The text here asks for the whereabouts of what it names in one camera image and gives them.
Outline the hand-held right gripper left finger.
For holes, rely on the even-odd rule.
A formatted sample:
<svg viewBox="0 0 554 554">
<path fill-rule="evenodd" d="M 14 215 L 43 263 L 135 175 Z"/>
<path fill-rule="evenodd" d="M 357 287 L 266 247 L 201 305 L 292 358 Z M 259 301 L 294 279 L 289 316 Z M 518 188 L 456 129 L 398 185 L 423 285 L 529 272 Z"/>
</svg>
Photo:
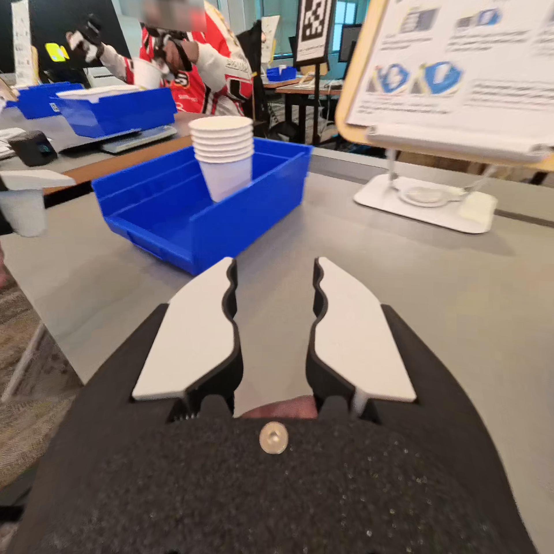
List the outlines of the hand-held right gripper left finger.
<svg viewBox="0 0 554 554">
<path fill-rule="evenodd" d="M 187 418 L 208 396 L 221 396 L 234 412 L 244 364 L 236 291 L 237 263 L 225 257 L 170 299 L 132 391 L 135 401 L 178 399 Z"/>
</svg>

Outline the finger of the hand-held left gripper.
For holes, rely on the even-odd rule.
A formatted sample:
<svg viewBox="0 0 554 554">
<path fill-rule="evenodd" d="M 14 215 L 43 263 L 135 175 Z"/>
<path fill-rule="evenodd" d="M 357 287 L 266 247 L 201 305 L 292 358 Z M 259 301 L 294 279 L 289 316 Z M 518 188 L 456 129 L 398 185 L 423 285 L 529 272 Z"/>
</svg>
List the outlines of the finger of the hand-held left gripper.
<svg viewBox="0 0 554 554">
<path fill-rule="evenodd" d="M 73 178 L 52 170 L 1 171 L 1 213 L 16 234 L 38 237 L 47 226 L 43 191 L 75 185 Z"/>
</svg>

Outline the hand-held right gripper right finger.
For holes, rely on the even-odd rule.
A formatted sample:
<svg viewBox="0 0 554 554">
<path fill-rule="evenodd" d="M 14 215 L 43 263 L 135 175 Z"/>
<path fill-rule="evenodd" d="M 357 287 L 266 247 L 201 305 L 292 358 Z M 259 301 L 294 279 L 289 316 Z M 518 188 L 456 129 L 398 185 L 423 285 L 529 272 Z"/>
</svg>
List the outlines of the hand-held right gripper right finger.
<svg viewBox="0 0 554 554">
<path fill-rule="evenodd" d="M 339 398 L 361 418 L 374 401 L 413 405 L 417 394 L 377 296 L 327 257 L 314 260 L 306 379 L 320 411 Z"/>
</svg>

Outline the stack of nested white cups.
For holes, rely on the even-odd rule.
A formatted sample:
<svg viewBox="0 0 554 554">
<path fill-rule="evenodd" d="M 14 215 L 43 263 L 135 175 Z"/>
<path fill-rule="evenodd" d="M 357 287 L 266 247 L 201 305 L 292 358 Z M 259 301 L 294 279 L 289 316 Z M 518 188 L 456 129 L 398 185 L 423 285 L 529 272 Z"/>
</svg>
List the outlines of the stack of nested white cups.
<svg viewBox="0 0 554 554">
<path fill-rule="evenodd" d="M 245 116 L 209 116 L 188 124 L 194 151 L 209 194 L 219 202 L 252 180 L 253 120 Z"/>
</svg>

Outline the black display device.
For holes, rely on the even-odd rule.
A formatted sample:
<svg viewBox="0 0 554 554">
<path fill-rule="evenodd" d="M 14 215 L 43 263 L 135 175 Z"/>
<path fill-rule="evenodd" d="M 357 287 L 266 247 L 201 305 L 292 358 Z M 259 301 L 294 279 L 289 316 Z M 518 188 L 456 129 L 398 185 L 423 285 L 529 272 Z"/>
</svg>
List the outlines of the black display device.
<svg viewBox="0 0 554 554">
<path fill-rule="evenodd" d="M 8 144 L 27 167 L 45 166 L 58 159 L 52 143 L 41 130 L 15 135 L 8 139 Z"/>
</svg>

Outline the grey tray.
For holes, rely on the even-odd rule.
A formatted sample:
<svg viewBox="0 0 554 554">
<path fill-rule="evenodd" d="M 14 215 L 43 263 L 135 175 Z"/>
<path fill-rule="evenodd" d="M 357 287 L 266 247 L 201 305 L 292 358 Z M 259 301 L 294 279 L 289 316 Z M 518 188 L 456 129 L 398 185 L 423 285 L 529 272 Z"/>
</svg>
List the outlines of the grey tray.
<svg viewBox="0 0 554 554">
<path fill-rule="evenodd" d="M 124 152 L 152 145 L 157 142 L 172 139 L 177 135 L 173 126 L 160 126 L 148 130 L 136 131 L 121 136 L 114 136 L 103 141 L 100 150 L 110 155 L 120 155 Z"/>
</svg>

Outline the large black monitor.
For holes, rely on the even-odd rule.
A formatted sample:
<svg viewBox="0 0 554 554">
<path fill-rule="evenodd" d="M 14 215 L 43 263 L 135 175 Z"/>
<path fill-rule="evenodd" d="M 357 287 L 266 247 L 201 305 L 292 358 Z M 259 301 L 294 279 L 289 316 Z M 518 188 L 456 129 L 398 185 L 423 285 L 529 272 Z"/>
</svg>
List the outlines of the large black monitor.
<svg viewBox="0 0 554 554">
<path fill-rule="evenodd" d="M 37 49 L 39 69 L 87 67 L 84 57 L 70 49 L 68 32 L 91 34 L 130 56 L 112 1 L 29 1 L 28 5 L 31 45 Z"/>
</svg>

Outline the black jacket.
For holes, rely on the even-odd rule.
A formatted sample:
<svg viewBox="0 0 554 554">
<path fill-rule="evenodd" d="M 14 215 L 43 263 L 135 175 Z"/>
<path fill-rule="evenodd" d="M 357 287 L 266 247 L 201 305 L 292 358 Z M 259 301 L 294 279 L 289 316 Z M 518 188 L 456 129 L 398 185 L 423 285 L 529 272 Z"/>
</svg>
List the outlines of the black jacket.
<svg viewBox="0 0 554 554">
<path fill-rule="evenodd" d="M 253 120 L 255 137 L 277 140 L 278 135 L 271 131 L 269 106 L 261 79 L 261 20 L 258 19 L 249 30 L 238 34 L 237 39 L 248 60 L 253 78 L 253 92 L 243 106 L 244 113 L 246 117 Z"/>
</svg>

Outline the wooden display board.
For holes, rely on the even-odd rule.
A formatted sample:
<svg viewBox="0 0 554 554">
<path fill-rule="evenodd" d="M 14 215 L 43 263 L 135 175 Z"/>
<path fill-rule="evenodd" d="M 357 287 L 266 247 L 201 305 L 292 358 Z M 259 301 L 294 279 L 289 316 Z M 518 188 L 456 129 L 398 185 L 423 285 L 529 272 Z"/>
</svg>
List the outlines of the wooden display board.
<svg viewBox="0 0 554 554">
<path fill-rule="evenodd" d="M 371 146 L 373 145 L 393 148 L 393 145 L 389 142 L 384 142 L 378 140 L 377 138 L 368 137 L 366 131 L 369 126 L 351 125 L 347 121 L 349 118 L 352 101 L 354 100 L 355 94 L 358 90 L 360 79 L 361 77 L 363 77 L 364 69 L 372 50 L 372 46 L 375 43 L 377 31 L 387 2 L 388 1 L 370 2 L 367 16 L 358 36 L 358 42 L 352 56 L 349 72 L 347 74 L 347 78 L 344 81 L 342 93 L 340 95 L 336 114 L 336 124 L 340 134 L 351 142 L 359 142 Z M 417 147 L 408 146 L 406 143 L 398 146 L 397 149 L 432 156 L 451 157 L 471 162 L 489 163 L 500 166 L 523 166 L 530 169 L 553 171 L 553 151 L 542 162 L 522 164 L 519 162 L 501 162 L 489 157 L 455 154 L 442 149 L 419 149 Z"/>
</svg>

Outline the printed instruction sheet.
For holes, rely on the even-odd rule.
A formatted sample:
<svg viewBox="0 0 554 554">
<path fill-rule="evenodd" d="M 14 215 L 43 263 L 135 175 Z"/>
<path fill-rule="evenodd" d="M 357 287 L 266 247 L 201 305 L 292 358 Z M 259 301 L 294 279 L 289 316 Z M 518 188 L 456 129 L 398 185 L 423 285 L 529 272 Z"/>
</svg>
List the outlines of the printed instruction sheet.
<svg viewBox="0 0 554 554">
<path fill-rule="evenodd" d="M 388 1 L 348 123 L 553 137 L 553 1 Z"/>
</svg>

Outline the white printed sign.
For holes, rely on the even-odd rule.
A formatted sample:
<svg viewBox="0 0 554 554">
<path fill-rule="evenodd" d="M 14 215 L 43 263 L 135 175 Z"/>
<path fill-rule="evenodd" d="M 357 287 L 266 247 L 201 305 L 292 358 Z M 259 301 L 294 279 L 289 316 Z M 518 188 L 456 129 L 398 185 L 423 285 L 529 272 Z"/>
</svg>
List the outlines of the white printed sign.
<svg viewBox="0 0 554 554">
<path fill-rule="evenodd" d="M 261 63 L 273 61 L 280 15 L 261 17 Z"/>
</svg>

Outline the white marker poster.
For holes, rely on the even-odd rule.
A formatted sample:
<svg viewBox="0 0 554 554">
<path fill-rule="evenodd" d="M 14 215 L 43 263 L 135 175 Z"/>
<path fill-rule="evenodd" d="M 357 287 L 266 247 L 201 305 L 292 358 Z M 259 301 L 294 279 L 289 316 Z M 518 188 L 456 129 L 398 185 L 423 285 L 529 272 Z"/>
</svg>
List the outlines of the white marker poster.
<svg viewBox="0 0 554 554">
<path fill-rule="evenodd" d="M 299 1 L 295 65 L 318 65 L 327 62 L 335 4 L 335 1 Z"/>
</svg>

